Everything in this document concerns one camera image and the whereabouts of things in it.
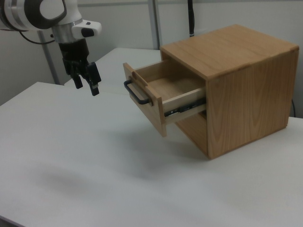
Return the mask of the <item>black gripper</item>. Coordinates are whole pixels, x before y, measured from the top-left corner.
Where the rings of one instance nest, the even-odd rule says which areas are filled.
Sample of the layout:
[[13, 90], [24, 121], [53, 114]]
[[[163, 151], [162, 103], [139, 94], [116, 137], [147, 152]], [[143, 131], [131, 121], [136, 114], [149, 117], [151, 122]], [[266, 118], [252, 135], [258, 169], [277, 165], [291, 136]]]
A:
[[77, 89], [83, 84], [80, 76], [86, 80], [93, 96], [99, 94], [98, 84], [101, 76], [95, 62], [88, 63], [89, 50], [85, 39], [72, 43], [59, 43], [66, 73], [71, 76]]

